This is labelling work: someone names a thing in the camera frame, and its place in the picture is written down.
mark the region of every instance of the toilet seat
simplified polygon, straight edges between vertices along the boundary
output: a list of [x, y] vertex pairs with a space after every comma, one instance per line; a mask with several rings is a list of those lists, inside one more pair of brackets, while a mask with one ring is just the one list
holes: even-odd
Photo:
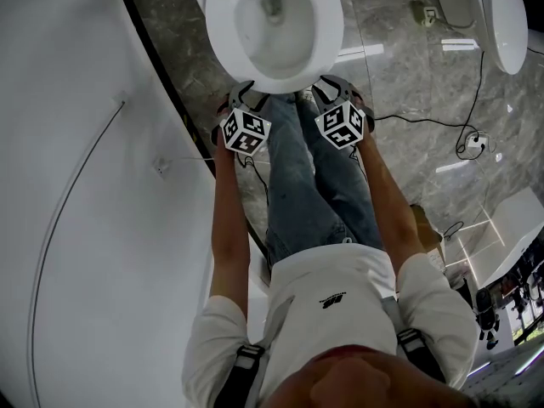
[[489, 52], [508, 74], [521, 69], [529, 38], [523, 0], [482, 0], [489, 38]]
[[343, 41], [340, 0], [309, 0], [314, 12], [314, 42], [305, 67], [294, 76], [265, 76], [251, 61], [236, 29], [239, 0], [206, 0], [207, 33], [219, 62], [238, 82], [254, 80], [253, 89], [268, 94], [292, 93], [315, 83], [334, 65]]

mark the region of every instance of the white toilet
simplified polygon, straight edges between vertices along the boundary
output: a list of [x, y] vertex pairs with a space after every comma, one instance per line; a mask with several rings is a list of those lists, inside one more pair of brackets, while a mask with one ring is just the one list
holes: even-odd
[[197, 0], [219, 62], [253, 89], [292, 93], [315, 83], [342, 47], [340, 0]]
[[479, 46], [508, 74], [521, 69], [527, 54], [527, 15], [523, 0], [440, 0], [448, 23], [475, 35]]

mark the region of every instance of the man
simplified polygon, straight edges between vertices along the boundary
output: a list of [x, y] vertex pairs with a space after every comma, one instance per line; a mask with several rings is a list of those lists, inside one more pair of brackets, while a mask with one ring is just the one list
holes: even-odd
[[[351, 149], [336, 150], [321, 137], [317, 115], [313, 103], [294, 94], [272, 96], [263, 109], [272, 122], [265, 336], [273, 341], [258, 405], [473, 406], [453, 389], [473, 362], [472, 310], [428, 261], [412, 211], [367, 125], [357, 148], [368, 183], [349, 158]], [[195, 318], [182, 376], [184, 393], [198, 408], [214, 405], [238, 348], [249, 344], [249, 242], [234, 156], [222, 137], [215, 164], [212, 287]], [[425, 334], [448, 385], [396, 356], [395, 330], [382, 304], [394, 295], [395, 276], [400, 314]], [[271, 321], [285, 304], [278, 327]]]

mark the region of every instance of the fiducial marker cube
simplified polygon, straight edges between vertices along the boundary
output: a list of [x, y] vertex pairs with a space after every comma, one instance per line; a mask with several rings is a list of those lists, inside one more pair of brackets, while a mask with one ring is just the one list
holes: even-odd
[[270, 134], [270, 122], [240, 109], [234, 109], [219, 126], [225, 146], [232, 151], [253, 156]]
[[315, 118], [321, 135], [338, 150], [363, 139], [365, 112], [346, 101]]

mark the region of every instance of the electrical outlet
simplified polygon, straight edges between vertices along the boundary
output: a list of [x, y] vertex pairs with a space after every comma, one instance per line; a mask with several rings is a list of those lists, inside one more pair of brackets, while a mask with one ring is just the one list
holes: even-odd
[[165, 179], [168, 171], [170, 170], [171, 164], [171, 161], [166, 160], [164, 157], [157, 156], [156, 159], [153, 161], [153, 169], [159, 175], [159, 177]]
[[487, 138], [481, 134], [470, 134], [467, 138], [467, 147], [468, 148], [481, 148], [482, 145], [487, 146]]
[[423, 21], [425, 27], [432, 26], [439, 18], [439, 11], [434, 6], [426, 6], [423, 8], [423, 12], [425, 13], [425, 21]]
[[127, 103], [127, 100], [128, 95], [125, 91], [120, 91], [119, 93], [111, 97], [111, 101], [113, 101], [114, 105], [116, 105], [117, 107], [119, 107], [123, 101]]

